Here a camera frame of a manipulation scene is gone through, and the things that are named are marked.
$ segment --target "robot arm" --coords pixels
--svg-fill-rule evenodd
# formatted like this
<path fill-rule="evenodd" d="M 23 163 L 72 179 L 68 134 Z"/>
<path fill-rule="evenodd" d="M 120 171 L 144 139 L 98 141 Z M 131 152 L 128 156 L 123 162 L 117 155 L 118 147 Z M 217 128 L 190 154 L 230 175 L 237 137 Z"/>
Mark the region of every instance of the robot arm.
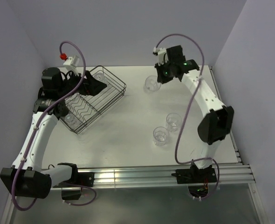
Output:
<path fill-rule="evenodd" d="M 0 174 L 1 180 L 11 193 L 17 168 L 21 161 L 24 161 L 15 185 L 16 196 L 45 198 L 51 187 L 63 181 L 73 183 L 77 180 L 77 166 L 72 163 L 59 163 L 57 167 L 41 172 L 42 159 L 49 137 L 59 118 L 69 113 L 65 101 L 58 103 L 43 117 L 28 156 L 26 159 L 23 158 L 32 133 L 34 129 L 37 129 L 35 125 L 43 112 L 57 99 L 74 89 L 81 79 L 80 74 L 76 71 L 77 62 L 77 57 L 69 57 L 65 61 L 64 66 L 70 71 L 69 76 L 65 76 L 65 79 L 62 78 L 58 68 L 48 68 L 42 72 L 43 87 L 41 87 L 38 99 L 34 104 L 32 123 L 24 145 L 11 168 L 3 168 Z M 84 75 L 85 79 L 77 89 L 79 94 L 95 96 L 107 87 L 106 84 L 94 79 L 89 71 L 86 71 Z"/>
<path fill-rule="evenodd" d="M 198 135 L 207 144 L 207 147 L 201 148 L 201 152 L 198 155 L 199 158 L 213 158 L 221 141 L 231 131 L 234 115 L 233 108 L 225 106 L 218 99 L 206 81 L 199 76 L 199 67 L 196 62 L 185 59 L 181 46 L 155 49 L 153 53 L 158 56 L 158 63 L 155 64 L 158 82 L 165 84 L 176 77 L 191 93 L 194 93 L 199 79 L 202 79 L 201 86 L 195 95 L 195 100 L 203 115 L 203 120 L 198 126 Z M 205 169 L 211 163 L 210 160 L 195 162 L 198 169 Z"/>

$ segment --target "purple cable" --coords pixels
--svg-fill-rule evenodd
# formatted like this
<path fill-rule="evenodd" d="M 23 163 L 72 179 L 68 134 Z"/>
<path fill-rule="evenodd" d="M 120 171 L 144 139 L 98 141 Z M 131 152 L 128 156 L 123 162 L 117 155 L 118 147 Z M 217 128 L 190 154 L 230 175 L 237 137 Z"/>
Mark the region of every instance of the purple cable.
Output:
<path fill-rule="evenodd" d="M 164 40 L 166 39 L 167 37 L 170 37 L 170 36 L 181 36 L 181 37 L 185 37 L 186 39 L 190 40 L 191 42 L 193 42 L 197 48 L 199 49 L 200 53 L 201 53 L 201 56 L 202 56 L 202 67 L 200 69 L 200 72 L 199 72 L 199 77 L 202 76 L 202 73 L 203 73 L 203 69 L 204 69 L 204 64 L 205 64 L 205 58 L 204 58 L 204 54 L 203 54 L 203 51 L 201 49 L 201 47 L 198 45 L 198 43 L 195 42 L 195 40 L 193 40 L 192 38 L 186 36 L 186 35 L 183 35 L 183 34 L 169 34 L 167 36 L 165 36 L 164 38 L 162 38 L 158 44 L 156 45 L 156 48 L 158 48 L 159 44 Z M 199 78 L 199 83 L 187 105 L 187 109 L 186 109 L 186 112 L 185 112 L 185 116 L 183 118 L 183 121 L 182 121 L 182 126 L 180 128 L 180 132 L 179 132 L 179 135 L 178 135 L 178 139 L 177 139 L 177 142 L 176 142 L 176 147 L 175 147 L 175 160 L 178 164 L 180 165 L 186 165 L 186 164 L 189 164 L 189 163 L 192 163 L 192 162 L 196 162 L 196 161 L 201 161 L 201 160 L 212 160 L 216 167 L 217 167 L 217 182 L 215 184 L 215 187 L 214 189 L 212 190 L 211 193 L 208 193 L 205 197 L 201 198 L 201 199 L 206 199 L 208 197 L 210 197 L 217 189 L 218 185 L 219 185 L 219 181 L 220 181 L 220 168 L 219 168 L 219 165 L 217 164 L 217 162 L 215 161 L 215 159 L 211 158 L 211 157 L 206 157 L 206 158 L 200 158 L 200 159 L 196 159 L 196 160 L 191 160 L 191 161 L 188 161 L 188 162 L 180 162 L 178 160 L 178 147 L 179 147 L 179 143 L 180 143 L 180 139 L 181 139 L 181 136 L 182 136 L 182 133 L 183 133 L 183 130 L 184 130 L 184 127 L 185 127 L 185 123 L 186 123 L 186 120 L 187 120 L 187 117 L 188 117 L 188 114 L 189 114 L 189 111 L 190 111 L 190 108 L 192 106 L 192 103 L 193 103 L 193 100 L 195 98 L 195 95 L 197 94 L 198 90 L 199 90 L 199 87 L 202 83 L 202 79 Z"/>
<path fill-rule="evenodd" d="M 73 206 L 84 206 L 84 205 L 87 205 L 87 204 L 91 204 L 96 199 L 97 193 L 96 193 L 96 191 L 93 188 L 90 188 L 90 187 L 87 187 L 87 186 L 83 186 L 83 185 L 71 184 L 71 183 L 64 183 L 64 184 L 67 184 L 67 185 L 69 185 L 71 187 L 86 188 L 86 189 L 89 189 L 89 190 L 91 190 L 91 191 L 94 192 L 94 197 L 90 201 L 88 201 L 86 203 L 83 203 L 83 204 L 74 204 L 74 203 L 71 203 L 71 202 L 68 202 L 68 201 L 64 201 L 66 204 L 73 205 Z"/>
<path fill-rule="evenodd" d="M 43 113 L 42 115 L 40 116 L 40 118 L 38 119 L 37 123 L 36 123 L 36 127 L 39 128 L 39 125 L 40 123 L 42 122 L 42 119 L 45 117 L 45 115 L 51 110 L 53 109 L 58 103 L 60 103 L 61 101 L 63 101 L 64 99 L 66 99 L 67 97 L 71 96 L 73 93 L 75 93 L 75 91 L 78 89 L 78 87 L 82 84 L 83 80 L 84 80 L 84 75 L 85 75 L 85 72 L 86 72 L 86 61 L 85 61 L 85 58 L 81 52 L 81 50 L 72 42 L 70 41 L 63 41 L 61 44 L 60 44 L 60 54 L 62 54 L 62 45 L 65 44 L 65 43 L 68 43 L 70 45 L 72 45 L 77 51 L 78 53 L 80 54 L 80 56 L 82 57 L 82 63 L 83 63 L 83 73 L 82 73 L 82 77 L 81 77 L 81 80 L 78 82 L 78 84 L 76 85 L 76 87 L 70 91 L 69 93 L 67 93 L 65 96 L 61 97 L 60 99 L 58 99 L 57 101 L 55 101 L 52 105 L 50 105 Z M 34 129 L 33 132 L 32 132 L 32 135 L 30 137 L 30 140 L 29 140 L 29 143 L 26 147 L 26 150 L 25 150 L 25 153 L 23 155 L 23 158 L 24 160 L 21 161 L 19 167 L 17 168 L 16 170 L 16 173 L 15 173 L 15 176 L 14 176 L 14 179 L 13 179 L 13 183 L 12 183 L 12 188 L 11 188 L 11 196 L 12 196 L 12 202 L 14 204 L 14 206 L 16 207 L 16 209 L 20 210 L 20 211 L 27 211 L 29 210 L 33 205 L 34 203 L 36 202 L 37 198 L 35 198 L 33 200 L 33 202 L 26 208 L 22 208 L 18 205 L 16 199 L 15 199 L 15 186 L 16 186 L 16 182 L 17 182 L 17 179 L 18 179 L 18 176 L 19 176 L 19 173 L 25 163 L 25 159 L 27 158 L 28 156 L 28 153 L 30 151 L 30 148 L 32 146 L 32 143 L 34 141 L 34 138 L 36 136 L 36 133 L 37 133 L 37 130 L 38 129 Z"/>

